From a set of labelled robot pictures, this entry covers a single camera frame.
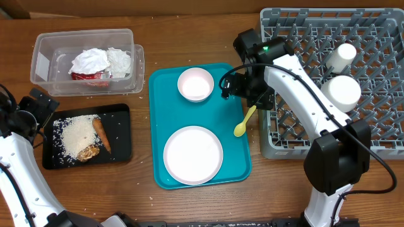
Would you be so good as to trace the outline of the yellow plastic spoon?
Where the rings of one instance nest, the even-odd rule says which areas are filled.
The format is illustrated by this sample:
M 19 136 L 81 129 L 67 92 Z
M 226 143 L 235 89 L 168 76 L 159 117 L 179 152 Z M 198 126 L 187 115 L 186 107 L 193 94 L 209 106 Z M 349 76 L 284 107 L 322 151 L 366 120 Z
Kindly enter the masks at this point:
M 234 136 L 235 137 L 241 137 L 245 134 L 246 132 L 246 124 L 248 120 L 251 118 L 252 114 L 256 111 L 256 106 L 253 105 L 252 107 L 249 108 L 247 111 L 247 114 L 245 115 L 243 121 L 236 125 L 234 128 Z

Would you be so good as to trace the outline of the medium white plate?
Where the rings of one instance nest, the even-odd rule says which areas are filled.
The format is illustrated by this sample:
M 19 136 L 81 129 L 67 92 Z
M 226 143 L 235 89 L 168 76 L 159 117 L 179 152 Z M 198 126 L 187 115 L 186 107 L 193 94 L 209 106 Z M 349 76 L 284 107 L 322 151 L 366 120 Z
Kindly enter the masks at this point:
M 205 69 L 192 67 L 181 73 L 177 81 L 179 93 L 190 102 L 203 102 L 214 89 L 213 76 Z

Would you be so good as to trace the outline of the orange carrot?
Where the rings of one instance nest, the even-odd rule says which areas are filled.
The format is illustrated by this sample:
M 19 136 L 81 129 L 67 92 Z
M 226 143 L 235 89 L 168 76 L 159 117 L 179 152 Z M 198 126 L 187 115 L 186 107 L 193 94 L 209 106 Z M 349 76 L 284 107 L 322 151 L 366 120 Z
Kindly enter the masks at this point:
M 110 143 L 109 143 L 109 141 L 108 141 L 108 139 L 107 139 L 107 135 L 106 135 L 106 132 L 105 132 L 105 130 L 104 130 L 104 127 L 103 127 L 103 125 L 102 125 L 101 120 L 98 119 L 98 118 L 93 119 L 93 120 L 92 120 L 92 125 L 93 125 L 93 128 L 94 128 L 95 132 L 96 132 L 97 135 L 99 136 L 99 138 L 100 138 L 102 144 L 104 145 L 105 149 L 106 149 L 109 153 L 111 153 L 111 152 L 112 152 L 111 146 L 110 146 Z

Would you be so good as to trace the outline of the brown food scrap chunk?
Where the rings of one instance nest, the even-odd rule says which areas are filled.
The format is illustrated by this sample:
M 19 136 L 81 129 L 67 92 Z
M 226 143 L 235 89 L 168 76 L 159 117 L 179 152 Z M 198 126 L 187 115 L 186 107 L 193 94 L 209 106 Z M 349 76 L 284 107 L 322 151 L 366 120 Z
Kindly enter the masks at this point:
M 93 158 L 94 156 L 98 155 L 100 152 L 100 149 L 96 145 L 89 145 L 82 151 L 80 151 L 77 155 L 77 159 L 81 162 L 86 162 Z

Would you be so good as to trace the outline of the red foil snack wrapper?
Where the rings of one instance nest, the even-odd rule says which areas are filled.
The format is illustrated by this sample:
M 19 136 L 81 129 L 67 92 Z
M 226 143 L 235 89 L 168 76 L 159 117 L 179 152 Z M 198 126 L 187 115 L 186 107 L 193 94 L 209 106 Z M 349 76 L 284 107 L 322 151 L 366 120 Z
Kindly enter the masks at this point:
M 95 74 L 79 74 L 71 73 L 73 80 L 94 80 L 94 79 L 110 79 L 112 74 L 110 72 L 99 71 Z M 96 87 L 108 87 L 109 81 L 87 82 L 86 85 Z

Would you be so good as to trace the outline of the pale green saucer plate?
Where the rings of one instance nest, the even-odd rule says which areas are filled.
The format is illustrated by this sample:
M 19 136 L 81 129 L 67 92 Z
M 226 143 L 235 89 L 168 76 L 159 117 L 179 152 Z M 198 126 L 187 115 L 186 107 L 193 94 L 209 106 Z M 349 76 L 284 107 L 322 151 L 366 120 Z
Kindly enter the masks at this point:
M 349 76 L 336 76 L 325 82 L 321 91 L 325 97 L 340 111 L 353 110 L 361 97 L 360 85 Z

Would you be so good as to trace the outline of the large white plate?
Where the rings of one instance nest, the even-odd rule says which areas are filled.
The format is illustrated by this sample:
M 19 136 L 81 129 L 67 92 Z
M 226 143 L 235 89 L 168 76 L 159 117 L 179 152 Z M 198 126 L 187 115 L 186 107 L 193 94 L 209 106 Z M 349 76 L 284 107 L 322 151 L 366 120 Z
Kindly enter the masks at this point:
M 173 179 L 185 185 L 201 185 L 212 180 L 221 169 L 222 144 L 204 127 L 183 127 L 165 143 L 163 162 Z

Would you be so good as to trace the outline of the small white cup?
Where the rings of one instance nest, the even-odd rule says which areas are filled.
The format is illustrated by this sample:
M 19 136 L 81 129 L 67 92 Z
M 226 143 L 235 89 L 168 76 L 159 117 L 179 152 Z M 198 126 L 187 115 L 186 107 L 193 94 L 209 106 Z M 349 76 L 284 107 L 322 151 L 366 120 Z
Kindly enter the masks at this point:
M 357 55 L 357 50 L 352 44 L 341 44 L 332 53 L 326 61 L 326 67 L 332 69 L 332 73 L 339 74 L 347 66 L 351 65 Z

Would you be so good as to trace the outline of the white paper napkin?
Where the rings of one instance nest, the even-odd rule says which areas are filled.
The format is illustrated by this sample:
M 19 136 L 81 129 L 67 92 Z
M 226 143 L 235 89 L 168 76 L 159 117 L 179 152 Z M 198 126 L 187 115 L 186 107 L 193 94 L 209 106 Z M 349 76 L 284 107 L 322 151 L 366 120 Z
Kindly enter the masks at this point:
M 109 47 L 107 60 L 110 64 L 107 70 L 111 72 L 113 78 L 124 78 L 130 73 L 131 56 L 126 51 Z

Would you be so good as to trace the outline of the grey dishwasher rack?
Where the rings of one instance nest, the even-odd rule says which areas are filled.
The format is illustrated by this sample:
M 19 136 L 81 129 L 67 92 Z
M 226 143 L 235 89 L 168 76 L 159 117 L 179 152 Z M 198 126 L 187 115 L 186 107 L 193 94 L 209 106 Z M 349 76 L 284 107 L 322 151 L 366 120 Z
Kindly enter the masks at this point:
M 362 96 L 350 111 L 371 127 L 371 148 L 385 160 L 403 158 L 403 11 L 398 8 L 265 8 L 257 26 L 263 41 L 288 40 L 318 86 L 333 77 L 326 67 L 341 44 L 357 54 L 343 70 Z

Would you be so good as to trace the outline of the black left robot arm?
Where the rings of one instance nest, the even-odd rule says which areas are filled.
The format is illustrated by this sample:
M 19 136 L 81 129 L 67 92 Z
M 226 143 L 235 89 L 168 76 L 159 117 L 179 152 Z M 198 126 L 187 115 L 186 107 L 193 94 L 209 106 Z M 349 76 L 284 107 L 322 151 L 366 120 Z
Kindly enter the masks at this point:
M 56 199 L 35 161 L 33 142 L 58 106 L 58 101 L 36 88 L 16 102 L 1 87 L 1 193 L 15 226 L 138 226 L 121 212 L 100 223 L 67 211 Z

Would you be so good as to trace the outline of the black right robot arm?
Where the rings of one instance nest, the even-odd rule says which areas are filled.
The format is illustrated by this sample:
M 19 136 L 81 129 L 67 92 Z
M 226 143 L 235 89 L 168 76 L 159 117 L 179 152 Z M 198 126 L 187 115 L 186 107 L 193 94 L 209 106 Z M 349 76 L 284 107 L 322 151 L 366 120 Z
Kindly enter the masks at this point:
M 222 98 L 238 96 L 248 107 L 271 110 L 279 94 L 311 141 L 304 160 L 311 198 L 292 226 L 358 226 L 357 219 L 340 219 L 339 212 L 345 194 L 369 169 L 369 125 L 352 121 L 326 98 L 284 38 L 262 42 L 249 29 L 238 34 L 233 47 L 246 71 L 232 69 L 222 76 Z

